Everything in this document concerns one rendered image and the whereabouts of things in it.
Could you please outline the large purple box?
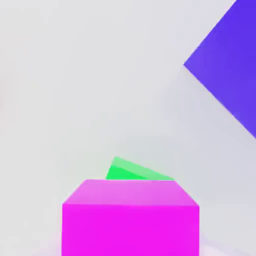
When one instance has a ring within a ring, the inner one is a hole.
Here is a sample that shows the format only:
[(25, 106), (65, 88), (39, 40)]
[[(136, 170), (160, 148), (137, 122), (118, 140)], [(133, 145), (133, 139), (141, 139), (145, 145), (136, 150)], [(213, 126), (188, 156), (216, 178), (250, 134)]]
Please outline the large purple box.
[(236, 0), (184, 66), (256, 138), (256, 0)]

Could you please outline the small green cube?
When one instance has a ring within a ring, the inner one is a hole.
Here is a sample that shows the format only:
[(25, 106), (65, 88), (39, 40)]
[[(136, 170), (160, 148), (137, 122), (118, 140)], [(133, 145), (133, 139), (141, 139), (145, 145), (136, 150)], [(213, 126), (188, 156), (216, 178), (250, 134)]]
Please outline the small green cube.
[(114, 157), (106, 175), (107, 180), (174, 180), (174, 178), (143, 167), (139, 164)]

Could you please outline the small magenta cube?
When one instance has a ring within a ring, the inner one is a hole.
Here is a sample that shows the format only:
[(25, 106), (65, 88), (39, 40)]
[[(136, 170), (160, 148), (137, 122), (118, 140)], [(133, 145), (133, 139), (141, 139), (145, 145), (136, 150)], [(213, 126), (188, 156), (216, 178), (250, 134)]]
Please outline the small magenta cube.
[(61, 256), (199, 256), (200, 207), (173, 180), (85, 180), (62, 205)]

